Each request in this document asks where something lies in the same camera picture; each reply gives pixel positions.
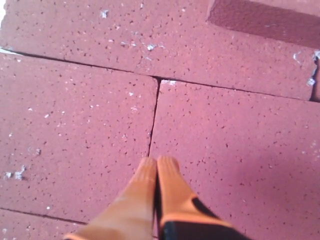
brick surface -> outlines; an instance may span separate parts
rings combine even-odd
[[[0,65],[0,207],[92,219],[148,154],[157,81],[18,55]],[[22,180],[6,176],[22,166]]]
[[[320,47],[319,0],[210,0],[207,19],[236,31]]]
[[[320,105],[160,86],[151,155],[180,161],[204,203],[253,239],[320,237]]]
[[[81,227],[76,223],[0,210],[0,236],[3,240],[61,240],[64,234]]]
[[[311,48],[208,24],[204,0],[7,0],[5,9],[0,45],[15,51],[276,96],[311,96]]]

clay brick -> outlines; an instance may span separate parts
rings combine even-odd
[[[320,47],[319,0],[210,0],[207,20],[231,30]]]
[[[253,239],[317,240],[319,103],[165,81],[151,155]]]
[[[81,227],[77,223],[0,209],[0,236],[3,240],[61,240],[64,234]]]
[[[0,46],[14,51],[289,98],[311,96],[306,83],[315,68],[313,49],[208,24],[204,1],[24,0],[8,1],[5,9]]]
[[[0,64],[0,207],[89,221],[148,154],[157,81],[19,55]],[[22,180],[6,176],[22,166]]]

red brick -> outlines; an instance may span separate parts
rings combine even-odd
[[[151,155],[179,159],[204,203],[253,239],[317,240],[319,118],[314,102],[168,81]]]
[[[231,30],[319,48],[319,0],[210,0],[207,19]]]
[[[53,239],[74,232],[82,225],[0,209],[0,236],[3,240]]]
[[[144,75],[310,98],[313,49],[208,24],[207,8],[194,0],[8,1],[0,45]],[[149,44],[157,47],[149,51]]]
[[[157,81],[17,55],[0,64],[0,207],[92,219],[148,154]],[[22,165],[23,180],[5,177]]]

brick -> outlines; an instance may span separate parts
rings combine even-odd
[[[208,24],[204,2],[142,2],[8,1],[0,46],[143,75],[310,98],[306,83],[315,68],[314,49]]]
[[[207,20],[231,30],[319,48],[318,0],[210,0]]]
[[[82,227],[77,223],[48,219],[0,209],[0,236],[3,240],[53,239]]]
[[[0,208],[89,221],[148,154],[157,81],[19,55],[0,64]],[[22,166],[22,180],[6,177]]]
[[[253,239],[317,240],[318,103],[162,82],[151,155],[180,162],[210,209]]]

